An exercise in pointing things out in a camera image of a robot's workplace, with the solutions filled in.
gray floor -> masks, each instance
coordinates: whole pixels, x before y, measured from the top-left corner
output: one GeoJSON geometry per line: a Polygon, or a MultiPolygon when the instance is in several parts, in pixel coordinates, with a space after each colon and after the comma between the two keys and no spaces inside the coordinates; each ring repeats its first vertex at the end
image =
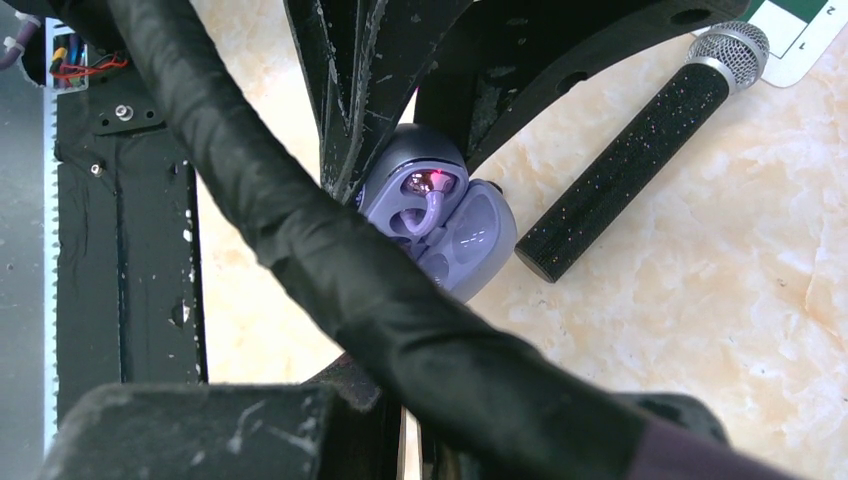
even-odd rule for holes
{"type": "MultiPolygon", "coordinates": [[[[0,38],[17,33],[0,2],[0,38]]],[[[32,478],[44,452],[43,90],[0,72],[0,476],[32,478]]]]}

black microphone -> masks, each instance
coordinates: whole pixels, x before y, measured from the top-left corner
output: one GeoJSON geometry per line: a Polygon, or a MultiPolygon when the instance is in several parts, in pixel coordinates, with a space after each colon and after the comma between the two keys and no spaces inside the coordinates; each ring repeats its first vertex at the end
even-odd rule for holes
{"type": "Polygon", "coordinates": [[[559,280],[718,107],[759,80],[768,56],[766,35],[750,23],[699,36],[685,65],[519,240],[518,258],[559,280]]]}

bolt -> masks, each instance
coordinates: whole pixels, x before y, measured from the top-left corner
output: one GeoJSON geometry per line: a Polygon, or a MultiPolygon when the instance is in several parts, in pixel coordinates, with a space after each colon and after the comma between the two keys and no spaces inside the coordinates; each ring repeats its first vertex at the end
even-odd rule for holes
{"type": "Polygon", "coordinates": [[[122,122],[129,122],[132,119],[132,107],[126,105],[118,105],[115,107],[115,116],[122,122]]]}

marble tabletop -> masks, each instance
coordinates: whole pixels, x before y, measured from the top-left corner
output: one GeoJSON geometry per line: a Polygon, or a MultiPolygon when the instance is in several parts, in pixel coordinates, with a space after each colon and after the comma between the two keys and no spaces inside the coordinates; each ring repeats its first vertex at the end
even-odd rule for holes
{"type": "MultiPolygon", "coordinates": [[[[246,97],[317,177],[317,130],[283,2],[194,4],[246,97]]],[[[692,40],[577,85],[486,162],[478,176],[503,186],[520,233],[679,68],[692,40]]],[[[470,305],[586,381],[693,395],[742,451],[804,477],[848,478],[846,207],[848,30],[797,85],[761,82],[732,97],[558,283],[513,257],[470,305]]],[[[205,193],[200,208],[211,380],[298,382],[332,361],[339,348],[205,193]]]]}

open charging case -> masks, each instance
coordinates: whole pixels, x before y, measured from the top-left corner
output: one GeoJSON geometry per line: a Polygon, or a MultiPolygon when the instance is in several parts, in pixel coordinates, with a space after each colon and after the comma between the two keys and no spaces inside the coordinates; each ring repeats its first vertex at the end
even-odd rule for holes
{"type": "Polygon", "coordinates": [[[503,194],[471,180],[459,150],[429,127],[399,125],[365,182],[359,212],[400,244],[421,269],[454,298],[467,302],[494,278],[512,254],[518,232],[503,194]],[[404,187],[416,172],[453,177],[436,228],[413,234],[402,212],[426,211],[427,200],[404,187]]]}

